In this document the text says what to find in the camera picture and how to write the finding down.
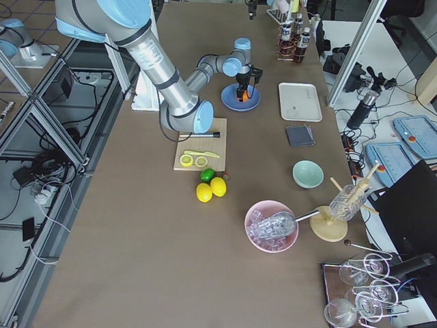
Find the wine glass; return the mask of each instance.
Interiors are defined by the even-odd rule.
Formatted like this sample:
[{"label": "wine glass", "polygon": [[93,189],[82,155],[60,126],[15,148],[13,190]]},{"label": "wine glass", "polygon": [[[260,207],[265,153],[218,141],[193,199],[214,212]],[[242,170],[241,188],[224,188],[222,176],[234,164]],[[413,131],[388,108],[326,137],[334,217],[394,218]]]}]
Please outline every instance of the wine glass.
[{"label": "wine glass", "polygon": [[385,279],[390,274],[390,266],[385,258],[377,253],[368,253],[363,258],[366,272],[374,279]]},{"label": "wine glass", "polygon": [[370,293],[378,300],[383,308],[391,309],[399,302],[395,287],[388,281],[376,279],[370,283]]},{"label": "wine glass", "polygon": [[352,327],[358,318],[354,304],[347,299],[333,299],[325,306],[324,315],[334,327]]},{"label": "wine glass", "polygon": [[382,306],[370,292],[359,292],[355,302],[347,299],[333,299],[324,309],[324,316],[334,327],[348,328],[358,323],[373,328],[365,321],[376,323],[383,317]]},{"label": "wine glass", "polygon": [[342,282],[351,286],[364,286],[369,280],[362,260],[348,260],[339,269],[339,276]]}]

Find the table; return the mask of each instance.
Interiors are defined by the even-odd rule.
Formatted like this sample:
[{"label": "table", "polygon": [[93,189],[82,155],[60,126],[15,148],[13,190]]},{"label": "table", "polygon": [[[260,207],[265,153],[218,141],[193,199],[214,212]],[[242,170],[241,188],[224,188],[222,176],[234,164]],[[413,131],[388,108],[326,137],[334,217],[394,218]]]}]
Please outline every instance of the table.
[{"label": "table", "polygon": [[[343,262],[356,249],[315,236],[300,223],[286,252],[256,249],[244,232],[246,211],[277,200],[295,214],[329,203],[329,182],[350,182],[334,113],[315,46],[303,63],[276,59],[277,25],[244,5],[166,3],[160,41],[187,77],[206,53],[226,54],[236,38],[252,40],[252,62],[264,69],[260,105],[227,109],[221,90],[233,79],[215,76],[200,93],[215,116],[227,118],[228,193],[198,202],[196,172],[172,170],[175,145],[161,134],[156,113],[122,107],[32,327],[325,327],[320,263]],[[310,123],[312,148],[290,148],[279,111],[280,82],[317,87],[323,120]],[[319,163],[325,181],[301,189],[292,180],[300,160]],[[348,238],[366,244],[362,220]]]},{"label": "table", "polygon": [[[359,22],[340,22],[340,21],[324,21],[323,26],[326,32],[326,39],[331,41],[331,47],[342,47],[345,44],[351,44],[356,31],[358,30]],[[397,78],[397,84],[402,85],[402,90],[407,92],[414,92],[414,84],[416,79],[411,69],[407,66],[405,59],[402,57],[394,41],[386,31],[383,24],[375,24],[373,30],[364,46],[358,62],[363,65],[363,69],[371,66],[375,73],[382,72],[383,75],[390,79],[392,77]],[[328,87],[331,87],[335,76],[330,73],[324,73]],[[369,117],[361,125],[362,136],[375,137],[368,140],[367,137],[361,137],[358,139],[359,143],[356,146],[356,150],[363,151],[363,144],[374,144],[382,142],[398,142],[401,141],[398,132],[393,128],[393,119],[406,117],[408,115],[428,115],[433,121],[437,121],[437,117],[432,115],[424,109],[420,104],[411,102],[408,97],[408,93],[402,91],[399,88],[393,90],[383,91],[378,98],[376,105],[381,107],[389,104],[387,107],[378,109],[378,112],[372,111]],[[349,120],[351,111],[354,110],[361,99],[365,95],[366,91],[362,91],[362,95],[357,92],[343,92],[335,103],[334,110],[337,112],[337,123],[339,130],[343,131],[346,127],[346,122]],[[435,113],[435,110],[431,105],[427,108]],[[371,120],[380,120],[377,127],[369,124]],[[369,161],[366,158],[367,167],[363,170],[366,174],[369,170]],[[378,180],[376,175],[371,177],[372,189],[378,190],[384,187],[384,185]],[[382,224],[379,216],[370,215],[366,210],[362,210],[363,217],[367,220],[367,228],[370,231],[369,240],[372,243],[376,243],[384,251],[396,252],[397,250],[390,237],[388,236],[384,225]],[[405,327],[407,325],[415,325],[418,323],[424,323],[428,321],[435,321],[436,318],[428,308],[426,302],[422,297],[417,299],[407,300],[404,303],[410,308],[410,313],[405,316],[399,316],[393,320],[395,327]]]}]

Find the lemon slice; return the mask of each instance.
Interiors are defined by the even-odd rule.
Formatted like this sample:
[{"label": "lemon slice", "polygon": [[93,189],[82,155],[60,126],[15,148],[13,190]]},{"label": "lemon slice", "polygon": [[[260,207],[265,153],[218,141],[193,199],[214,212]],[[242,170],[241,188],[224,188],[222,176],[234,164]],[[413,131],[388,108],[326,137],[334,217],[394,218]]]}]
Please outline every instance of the lemon slice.
[{"label": "lemon slice", "polygon": [[205,167],[208,164],[208,160],[205,156],[198,156],[196,158],[195,164],[197,167]]},{"label": "lemon slice", "polygon": [[180,165],[182,165],[183,167],[190,167],[193,164],[194,160],[191,155],[183,154],[180,157],[179,162]]}]

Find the cutting board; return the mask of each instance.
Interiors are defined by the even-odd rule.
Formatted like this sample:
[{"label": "cutting board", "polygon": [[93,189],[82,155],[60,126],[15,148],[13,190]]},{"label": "cutting board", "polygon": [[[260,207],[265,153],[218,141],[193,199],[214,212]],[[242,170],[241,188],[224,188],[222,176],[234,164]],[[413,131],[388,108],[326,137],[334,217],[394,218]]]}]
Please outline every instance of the cutting board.
[{"label": "cutting board", "polygon": [[[178,143],[176,148],[175,163],[173,169],[177,171],[203,171],[207,167],[211,167],[214,171],[225,171],[226,164],[226,119],[214,118],[212,126],[208,132],[220,132],[220,138],[188,138],[186,141]],[[197,167],[195,164],[190,167],[183,167],[180,164],[180,157],[185,150],[194,150],[197,152],[215,152],[220,155],[219,159],[207,156],[208,164],[205,167]]]}]

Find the orange object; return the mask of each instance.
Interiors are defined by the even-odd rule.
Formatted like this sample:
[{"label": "orange object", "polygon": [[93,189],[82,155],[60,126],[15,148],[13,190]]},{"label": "orange object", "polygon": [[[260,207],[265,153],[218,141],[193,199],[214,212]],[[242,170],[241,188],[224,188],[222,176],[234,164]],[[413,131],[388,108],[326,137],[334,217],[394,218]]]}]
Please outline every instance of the orange object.
[{"label": "orange object", "polygon": [[243,92],[242,100],[243,100],[242,101],[243,103],[249,100],[249,94],[247,93],[247,90]]}]

